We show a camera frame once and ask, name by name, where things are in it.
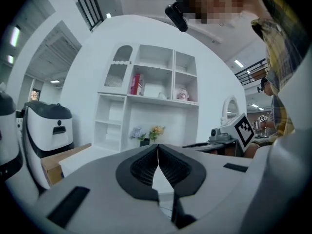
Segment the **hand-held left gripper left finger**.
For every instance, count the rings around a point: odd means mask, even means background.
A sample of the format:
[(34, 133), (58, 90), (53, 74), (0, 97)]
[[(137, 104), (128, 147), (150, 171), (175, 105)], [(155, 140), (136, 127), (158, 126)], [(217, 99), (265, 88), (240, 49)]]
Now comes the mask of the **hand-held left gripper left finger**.
[(34, 210), (68, 233), (174, 233), (152, 188), (156, 168), (154, 144), (96, 159), (47, 190)]

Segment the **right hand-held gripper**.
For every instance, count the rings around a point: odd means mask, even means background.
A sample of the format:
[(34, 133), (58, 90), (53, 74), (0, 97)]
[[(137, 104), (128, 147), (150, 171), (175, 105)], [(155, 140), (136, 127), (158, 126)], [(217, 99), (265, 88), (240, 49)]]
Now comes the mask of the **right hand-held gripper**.
[[(229, 119), (225, 124), (219, 128), (211, 130), (209, 140), (222, 144), (230, 144), (236, 142), (241, 151), (244, 153), (248, 149), (250, 143), (254, 139), (254, 130), (245, 113), (237, 115)], [(211, 145), (210, 142), (194, 143), (182, 146), (182, 148), (207, 148)]]

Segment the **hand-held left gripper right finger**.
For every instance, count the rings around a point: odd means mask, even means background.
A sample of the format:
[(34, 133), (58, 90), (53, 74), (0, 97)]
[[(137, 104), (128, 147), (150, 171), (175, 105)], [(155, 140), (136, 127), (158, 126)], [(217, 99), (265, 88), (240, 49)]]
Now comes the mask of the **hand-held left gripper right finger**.
[(158, 164), (173, 185), (172, 218), (160, 234), (241, 234), (265, 170), (265, 152), (253, 159), (158, 146)]

